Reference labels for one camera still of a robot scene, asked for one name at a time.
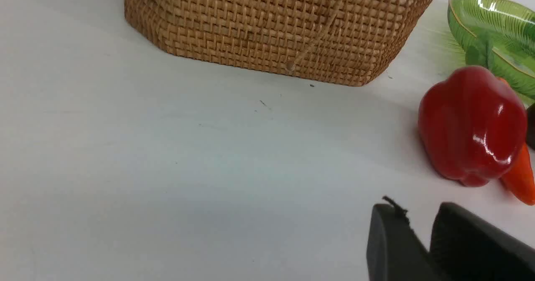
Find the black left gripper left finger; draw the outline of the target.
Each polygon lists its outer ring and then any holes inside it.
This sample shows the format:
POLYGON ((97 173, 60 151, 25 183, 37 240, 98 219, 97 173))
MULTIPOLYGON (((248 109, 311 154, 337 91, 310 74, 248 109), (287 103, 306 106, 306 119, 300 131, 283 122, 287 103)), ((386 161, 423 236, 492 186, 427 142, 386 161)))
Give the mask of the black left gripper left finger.
POLYGON ((372 207, 367 237, 371 281, 442 281, 443 273, 413 231, 407 210, 392 198, 372 207))

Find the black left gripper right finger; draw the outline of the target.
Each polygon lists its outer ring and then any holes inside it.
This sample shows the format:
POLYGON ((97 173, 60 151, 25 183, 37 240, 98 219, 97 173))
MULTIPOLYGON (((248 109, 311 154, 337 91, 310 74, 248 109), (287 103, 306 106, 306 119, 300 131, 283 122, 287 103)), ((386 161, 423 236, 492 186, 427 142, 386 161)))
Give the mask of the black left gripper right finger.
POLYGON ((535 250, 453 202, 433 222, 430 256, 453 281, 533 281, 535 250))

